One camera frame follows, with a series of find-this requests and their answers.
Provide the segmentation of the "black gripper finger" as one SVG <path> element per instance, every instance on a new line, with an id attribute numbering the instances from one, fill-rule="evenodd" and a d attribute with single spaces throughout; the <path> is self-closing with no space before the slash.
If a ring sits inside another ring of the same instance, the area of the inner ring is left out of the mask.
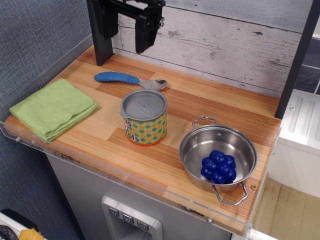
<path id="1" fill-rule="evenodd" d="M 94 1 L 93 11 L 98 31 L 104 40 L 118 33 L 118 12 L 110 1 Z"/>
<path id="2" fill-rule="evenodd" d="M 164 25 L 164 18 L 155 18 L 152 15 L 139 15 L 135 21 L 135 51 L 143 53 L 153 46 L 158 29 Z"/>

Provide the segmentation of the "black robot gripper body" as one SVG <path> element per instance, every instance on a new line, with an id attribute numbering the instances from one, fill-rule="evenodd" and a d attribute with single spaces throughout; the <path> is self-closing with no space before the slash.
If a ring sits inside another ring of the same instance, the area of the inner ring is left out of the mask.
<path id="1" fill-rule="evenodd" d="M 92 0 L 91 2 L 102 10 L 103 15 L 121 14 L 133 19 L 141 16 L 160 19 L 163 7 L 166 5 L 165 0 L 135 0 L 134 2 L 139 5 L 129 3 L 129 0 Z"/>

